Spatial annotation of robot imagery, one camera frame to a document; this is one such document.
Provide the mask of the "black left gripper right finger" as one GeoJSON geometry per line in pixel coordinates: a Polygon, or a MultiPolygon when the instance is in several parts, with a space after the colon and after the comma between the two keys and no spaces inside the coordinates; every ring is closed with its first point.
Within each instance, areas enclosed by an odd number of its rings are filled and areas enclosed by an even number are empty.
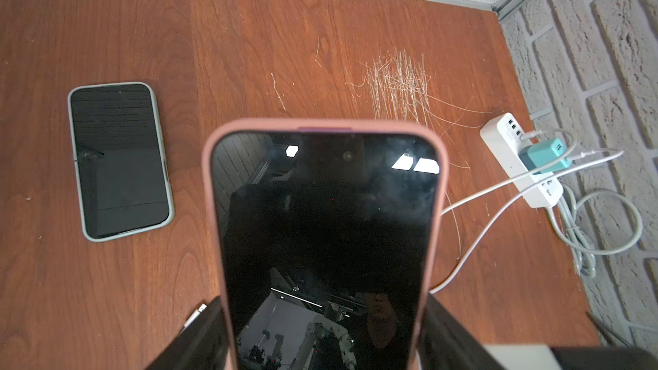
{"type": "Polygon", "coordinates": [[[421,369],[504,369],[433,296],[426,302],[418,354],[421,369]]]}

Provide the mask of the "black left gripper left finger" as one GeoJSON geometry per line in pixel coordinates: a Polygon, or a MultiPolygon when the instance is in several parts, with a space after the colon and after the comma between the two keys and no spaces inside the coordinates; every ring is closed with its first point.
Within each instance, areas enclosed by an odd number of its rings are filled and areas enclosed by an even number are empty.
{"type": "Polygon", "coordinates": [[[207,303],[147,369],[225,369],[229,350],[221,297],[207,303]]]}

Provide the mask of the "pink-cased smartphone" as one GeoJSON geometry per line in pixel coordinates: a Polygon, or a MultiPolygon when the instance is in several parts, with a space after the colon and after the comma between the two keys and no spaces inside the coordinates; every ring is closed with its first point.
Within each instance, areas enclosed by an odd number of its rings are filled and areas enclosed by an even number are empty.
{"type": "Polygon", "coordinates": [[[446,156],[415,123],[215,130],[202,165],[228,368],[414,368],[446,156]]]}

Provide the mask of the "green-cased smartphone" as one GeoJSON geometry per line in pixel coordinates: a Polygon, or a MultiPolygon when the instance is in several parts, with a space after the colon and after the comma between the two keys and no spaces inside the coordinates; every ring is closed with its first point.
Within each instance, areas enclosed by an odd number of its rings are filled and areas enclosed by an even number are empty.
{"type": "Polygon", "coordinates": [[[68,96],[76,185],[87,240],[156,230],[175,207],[155,93],[144,82],[88,85],[68,96]]]}

